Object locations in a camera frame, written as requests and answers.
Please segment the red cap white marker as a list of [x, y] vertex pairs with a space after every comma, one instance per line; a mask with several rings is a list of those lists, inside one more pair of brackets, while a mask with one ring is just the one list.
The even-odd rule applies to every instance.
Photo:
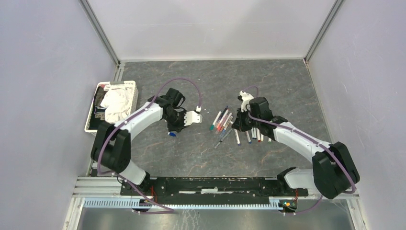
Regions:
[[261, 142], [261, 133], [258, 129], [256, 129], [256, 136], [257, 136], [257, 141]]

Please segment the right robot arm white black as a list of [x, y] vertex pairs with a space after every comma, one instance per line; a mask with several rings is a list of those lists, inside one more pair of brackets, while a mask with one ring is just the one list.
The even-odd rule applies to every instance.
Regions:
[[292, 167], [280, 173], [276, 188], [281, 195], [288, 196], [295, 189], [316, 189], [328, 199], [355, 193], [360, 175], [345, 144], [317, 139], [287, 119], [273, 115], [264, 97], [241, 91], [238, 99], [241, 107], [233, 129], [240, 132], [254, 129], [259, 137], [288, 146], [312, 164], [311, 169]]

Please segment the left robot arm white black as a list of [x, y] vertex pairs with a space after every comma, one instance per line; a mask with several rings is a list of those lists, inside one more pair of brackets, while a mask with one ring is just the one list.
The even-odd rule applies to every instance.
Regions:
[[101, 122], [98, 127], [90, 156], [94, 161], [132, 182], [138, 195], [150, 190], [150, 175], [138, 167], [131, 157], [131, 142], [151, 124], [165, 120], [170, 133], [186, 128], [186, 109], [181, 105], [185, 97], [178, 90], [169, 88], [165, 95], [151, 97], [143, 107], [133, 113], [130, 121], [115, 124]]

